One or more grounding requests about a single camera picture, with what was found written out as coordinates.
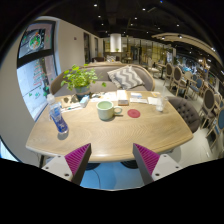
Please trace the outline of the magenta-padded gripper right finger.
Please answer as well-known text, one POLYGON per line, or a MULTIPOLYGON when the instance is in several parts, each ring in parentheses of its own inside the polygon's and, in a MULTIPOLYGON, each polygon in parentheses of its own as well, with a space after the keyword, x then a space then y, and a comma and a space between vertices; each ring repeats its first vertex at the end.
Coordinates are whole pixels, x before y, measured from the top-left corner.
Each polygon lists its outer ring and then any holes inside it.
POLYGON ((168 154, 157 154, 144 146, 134 143, 133 155, 145 185, 182 169, 168 154))

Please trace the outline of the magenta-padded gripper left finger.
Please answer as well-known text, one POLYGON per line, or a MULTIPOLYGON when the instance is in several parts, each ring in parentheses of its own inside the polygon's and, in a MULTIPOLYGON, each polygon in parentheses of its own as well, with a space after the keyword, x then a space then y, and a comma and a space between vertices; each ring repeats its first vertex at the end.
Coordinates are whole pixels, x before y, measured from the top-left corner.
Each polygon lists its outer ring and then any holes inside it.
POLYGON ((55 156, 43 167, 43 170, 79 185, 85 173, 90 155, 91 144, 88 143, 65 156, 55 156))

